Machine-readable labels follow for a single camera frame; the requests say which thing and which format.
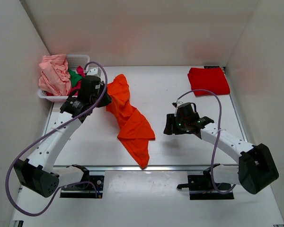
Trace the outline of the orange t shirt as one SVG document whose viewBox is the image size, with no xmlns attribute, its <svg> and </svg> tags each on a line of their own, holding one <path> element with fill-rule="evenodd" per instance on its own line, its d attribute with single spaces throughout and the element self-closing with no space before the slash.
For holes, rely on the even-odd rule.
<svg viewBox="0 0 284 227">
<path fill-rule="evenodd" d="M 148 165 L 149 142 L 155 140 L 155 133 L 145 116 L 130 103 L 130 89 L 125 75 L 120 74 L 108 84 L 112 103 L 106 107 L 117 121 L 117 138 L 141 169 Z"/>
</svg>

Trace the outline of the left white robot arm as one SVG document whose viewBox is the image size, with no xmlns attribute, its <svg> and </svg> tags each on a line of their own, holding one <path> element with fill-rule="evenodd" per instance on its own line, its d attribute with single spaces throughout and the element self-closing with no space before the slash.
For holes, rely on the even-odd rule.
<svg viewBox="0 0 284 227">
<path fill-rule="evenodd" d="M 18 159 L 13 165 L 20 183 L 48 198 L 61 186 L 75 184 L 85 188 L 89 184 L 89 174 L 85 167 L 71 165 L 54 171 L 54 163 L 72 134 L 82 125 L 90 113 L 84 113 L 99 99 L 97 107 L 107 106 L 112 102 L 104 89 L 104 82 L 98 76 L 85 76 L 77 97 L 69 96 L 60 108 L 55 121 L 53 134 L 43 139 L 26 160 Z"/>
</svg>

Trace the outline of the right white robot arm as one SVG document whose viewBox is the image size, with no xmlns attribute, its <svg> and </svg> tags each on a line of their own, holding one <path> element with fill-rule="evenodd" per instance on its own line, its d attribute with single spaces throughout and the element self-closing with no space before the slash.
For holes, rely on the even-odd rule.
<svg viewBox="0 0 284 227">
<path fill-rule="evenodd" d="M 201 175 L 202 184 L 210 190 L 227 183 L 240 185 L 250 194 L 257 194 L 279 178 L 272 154 L 264 144 L 243 141 L 219 126 L 209 117 L 200 117 L 196 104 L 174 102 L 175 113 L 167 114 L 166 135 L 192 134 L 230 156 L 234 166 L 211 163 Z"/>
</svg>

